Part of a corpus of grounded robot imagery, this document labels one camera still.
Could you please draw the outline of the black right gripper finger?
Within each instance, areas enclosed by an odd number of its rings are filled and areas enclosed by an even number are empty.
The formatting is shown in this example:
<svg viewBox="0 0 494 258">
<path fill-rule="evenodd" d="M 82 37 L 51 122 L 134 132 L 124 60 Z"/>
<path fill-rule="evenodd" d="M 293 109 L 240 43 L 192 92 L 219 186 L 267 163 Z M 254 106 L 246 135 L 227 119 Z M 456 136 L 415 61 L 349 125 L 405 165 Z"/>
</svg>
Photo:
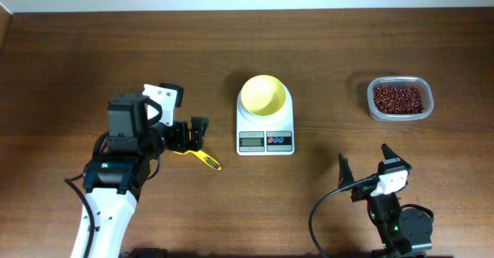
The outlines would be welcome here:
<svg viewBox="0 0 494 258">
<path fill-rule="evenodd" d="M 412 169 L 411 165 L 394 153 L 387 144 L 382 144 L 381 150 L 384 160 L 378 165 L 377 173 L 379 175 L 386 175 L 398 171 L 410 171 Z"/>
<path fill-rule="evenodd" d="M 344 188 L 354 183 L 353 173 L 350 169 L 348 159 L 342 154 L 338 154 L 339 160 L 339 179 L 338 187 Z"/>
</svg>

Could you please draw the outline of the yellow plastic measuring scoop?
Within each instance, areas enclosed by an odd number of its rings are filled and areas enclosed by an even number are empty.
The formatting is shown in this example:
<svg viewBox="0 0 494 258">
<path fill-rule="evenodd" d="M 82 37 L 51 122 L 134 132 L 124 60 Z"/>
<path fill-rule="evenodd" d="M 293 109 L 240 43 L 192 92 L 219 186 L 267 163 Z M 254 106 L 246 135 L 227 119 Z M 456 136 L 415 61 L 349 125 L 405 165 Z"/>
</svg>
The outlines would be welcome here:
<svg viewBox="0 0 494 258">
<path fill-rule="evenodd" d="M 187 155 L 187 154 L 192 154 L 196 158 L 198 158 L 200 161 L 205 163 L 209 168 L 212 168 L 216 171 L 221 171 L 222 170 L 222 165 L 215 160 L 213 157 L 211 157 L 209 154 L 203 152 L 202 150 L 199 151 L 185 151 L 185 152 L 178 152 L 176 151 L 176 154 L 179 155 Z"/>
</svg>

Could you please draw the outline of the white digital kitchen scale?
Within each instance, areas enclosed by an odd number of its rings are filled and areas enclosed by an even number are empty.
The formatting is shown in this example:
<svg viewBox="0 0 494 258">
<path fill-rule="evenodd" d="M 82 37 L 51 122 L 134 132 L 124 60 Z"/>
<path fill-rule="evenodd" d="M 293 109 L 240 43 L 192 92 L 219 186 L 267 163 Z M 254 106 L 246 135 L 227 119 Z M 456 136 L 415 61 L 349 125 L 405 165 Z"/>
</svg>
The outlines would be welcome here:
<svg viewBox="0 0 494 258">
<path fill-rule="evenodd" d="M 295 151 L 293 101 L 283 84 L 285 102 L 269 116 L 247 111 L 241 94 L 236 107 L 236 151 L 242 156 L 291 155 Z"/>
</svg>

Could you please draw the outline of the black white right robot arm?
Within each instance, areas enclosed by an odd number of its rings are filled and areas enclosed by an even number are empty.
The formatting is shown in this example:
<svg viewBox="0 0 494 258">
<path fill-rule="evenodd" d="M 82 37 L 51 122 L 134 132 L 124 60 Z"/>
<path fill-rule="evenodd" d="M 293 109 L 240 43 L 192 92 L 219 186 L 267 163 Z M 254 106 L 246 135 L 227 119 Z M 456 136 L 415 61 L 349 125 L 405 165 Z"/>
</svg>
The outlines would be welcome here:
<svg viewBox="0 0 494 258">
<path fill-rule="evenodd" d="M 384 160 L 377 172 L 356 181 L 347 158 L 339 154 L 339 185 L 351 192 L 353 202 L 366 201 L 367 215 L 377 228 L 383 244 L 372 257 L 425 257 L 432 248 L 434 213 L 415 204 L 401 205 L 397 193 L 408 185 L 411 165 L 381 145 Z"/>
</svg>

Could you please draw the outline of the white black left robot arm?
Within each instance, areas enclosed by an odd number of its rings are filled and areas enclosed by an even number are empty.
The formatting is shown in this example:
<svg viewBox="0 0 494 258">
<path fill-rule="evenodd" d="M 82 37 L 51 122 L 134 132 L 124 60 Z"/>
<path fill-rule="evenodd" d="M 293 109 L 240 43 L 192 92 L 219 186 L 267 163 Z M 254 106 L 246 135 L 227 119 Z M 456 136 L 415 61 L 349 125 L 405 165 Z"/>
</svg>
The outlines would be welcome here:
<svg viewBox="0 0 494 258">
<path fill-rule="evenodd" d="M 113 97 L 107 108 L 108 130 L 95 142 L 91 160 L 75 188 L 83 210 L 73 257 L 117 257 L 144 183 L 154 177 L 151 161 L 164 151 L 198 151 L 207 117 L 163 123 L 163 105 L 149 96 Z"/>
</svg>

